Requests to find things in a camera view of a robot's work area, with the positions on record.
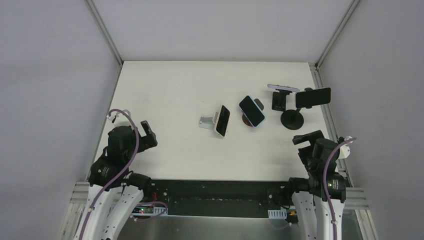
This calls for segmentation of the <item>black round-base phone stand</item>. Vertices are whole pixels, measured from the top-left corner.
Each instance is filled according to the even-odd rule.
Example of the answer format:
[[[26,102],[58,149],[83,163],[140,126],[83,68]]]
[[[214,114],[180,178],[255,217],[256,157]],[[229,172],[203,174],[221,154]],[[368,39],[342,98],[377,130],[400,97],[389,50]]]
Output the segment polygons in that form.
[[[304,125],[304,117],[300,113],[301,107],[296,110],[289,109],[281,114],[280,121],[282,125],[289,130],[299,130]]]

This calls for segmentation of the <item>lavender phone black screen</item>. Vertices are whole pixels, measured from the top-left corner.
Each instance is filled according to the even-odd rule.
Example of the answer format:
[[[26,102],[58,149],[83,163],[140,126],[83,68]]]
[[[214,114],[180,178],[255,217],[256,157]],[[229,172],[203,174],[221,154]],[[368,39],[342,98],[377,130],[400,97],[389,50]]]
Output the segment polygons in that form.
[[[329,104],[331,95],[330,87],[300,91],[295,94],[295,107],[301,109]]]

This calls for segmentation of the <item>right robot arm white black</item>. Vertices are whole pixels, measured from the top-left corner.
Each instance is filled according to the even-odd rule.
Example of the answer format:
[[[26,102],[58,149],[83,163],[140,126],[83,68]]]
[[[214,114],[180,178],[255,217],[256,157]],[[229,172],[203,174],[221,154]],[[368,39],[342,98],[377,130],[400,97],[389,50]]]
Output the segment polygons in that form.
[[[326,139],[320,130],[293,137],[307,178],[291,177],[282,189],[283,204],[293,205],[303,240],[342,239],[346,181],[336,172],[342,144]]]

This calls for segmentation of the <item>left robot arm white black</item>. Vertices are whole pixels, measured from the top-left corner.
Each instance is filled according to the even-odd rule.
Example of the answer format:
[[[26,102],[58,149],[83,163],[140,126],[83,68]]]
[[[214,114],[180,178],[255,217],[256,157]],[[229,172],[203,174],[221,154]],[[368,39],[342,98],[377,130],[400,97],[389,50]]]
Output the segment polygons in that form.
[[[129,170],[136,154],[158,145],[149,123],[144,136],[130,125],[114,127],[108,144],[90,168],[86,206],[74,239],[115,240],[136,205],[152,198],[152,179]]]

